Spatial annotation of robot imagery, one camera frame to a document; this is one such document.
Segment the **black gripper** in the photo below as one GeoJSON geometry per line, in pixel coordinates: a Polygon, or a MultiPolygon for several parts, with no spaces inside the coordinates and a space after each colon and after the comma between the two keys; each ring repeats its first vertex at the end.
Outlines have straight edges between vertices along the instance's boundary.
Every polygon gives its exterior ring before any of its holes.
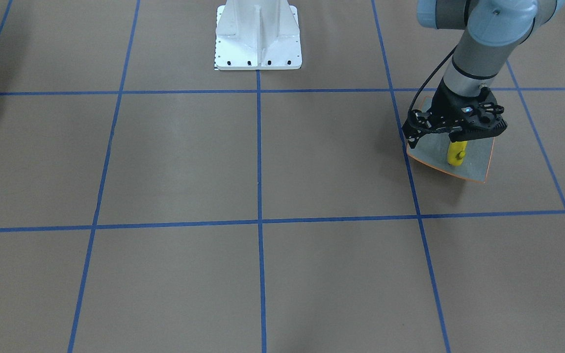
{"type": "Polygon", "coordinates": [[[430,108],[430,128],[448,133],[451,142],[495,138],[508,128],[502,117],[504,107],[488,87],[477,96],[465,97],[449,90],[441,81],[430,108]]]}

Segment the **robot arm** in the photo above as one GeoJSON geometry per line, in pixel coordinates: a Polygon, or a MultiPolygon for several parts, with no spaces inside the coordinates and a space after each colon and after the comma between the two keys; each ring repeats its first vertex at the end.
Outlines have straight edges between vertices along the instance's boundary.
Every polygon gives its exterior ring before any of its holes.
{"type": "Polygon", "coordinates": [[[449,52],[431,107],[410,107],[402,132],[411,148],[430,134],[451,142],[495,138],[508,125],[491,83],[512,51],[563,7],[562,0],[420,0],[418,23],[433,29],[462,30],[449,52]]]}

